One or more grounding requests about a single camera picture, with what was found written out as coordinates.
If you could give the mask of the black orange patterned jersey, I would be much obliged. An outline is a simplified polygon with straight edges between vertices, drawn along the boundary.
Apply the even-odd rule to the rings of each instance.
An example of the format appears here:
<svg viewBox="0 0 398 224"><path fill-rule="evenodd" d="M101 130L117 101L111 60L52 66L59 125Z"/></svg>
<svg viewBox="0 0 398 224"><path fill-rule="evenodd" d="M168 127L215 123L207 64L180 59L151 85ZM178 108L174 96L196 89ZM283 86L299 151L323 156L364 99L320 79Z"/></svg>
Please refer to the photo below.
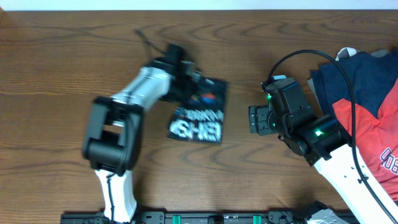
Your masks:
<svg viewBox="0 0 398 224"><path fill-rule="evenodd" d="M180 104L170 118L170 139L221 143L228 82L201 78L197 89Z"/></svg>

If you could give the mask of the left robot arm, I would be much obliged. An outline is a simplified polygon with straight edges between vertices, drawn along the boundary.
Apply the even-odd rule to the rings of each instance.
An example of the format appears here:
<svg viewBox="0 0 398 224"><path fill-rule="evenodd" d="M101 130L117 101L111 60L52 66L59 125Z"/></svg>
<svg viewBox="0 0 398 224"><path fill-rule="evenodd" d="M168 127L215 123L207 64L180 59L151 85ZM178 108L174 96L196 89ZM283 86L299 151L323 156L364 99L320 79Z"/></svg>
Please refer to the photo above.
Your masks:
<svg viewBox="0 0 398 224"><path fill-rule="evenodd" d="M82 156L99 178L105 208L100 223L131 223L137 202L132 170L141 151L145 114L161 101L183 102L197 89L201 74L187 51L169 44L149 60L120 92L91 105Z"/></svg>

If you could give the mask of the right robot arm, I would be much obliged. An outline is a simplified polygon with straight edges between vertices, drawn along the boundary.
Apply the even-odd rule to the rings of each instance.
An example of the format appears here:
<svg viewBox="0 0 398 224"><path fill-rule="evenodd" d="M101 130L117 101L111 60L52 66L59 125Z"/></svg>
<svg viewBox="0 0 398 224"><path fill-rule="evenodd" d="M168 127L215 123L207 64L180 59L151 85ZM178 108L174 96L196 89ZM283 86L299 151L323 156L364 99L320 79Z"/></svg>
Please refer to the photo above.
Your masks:
<svg viewBox="0 0 398 224"><path fill-rule="evenodd" d="M397 205L340 122L330 115L316 116L294 78L280 75L261 86L267 104L249 107L250 131L276 134L333 186L360 223L397 223Z"/></svg>

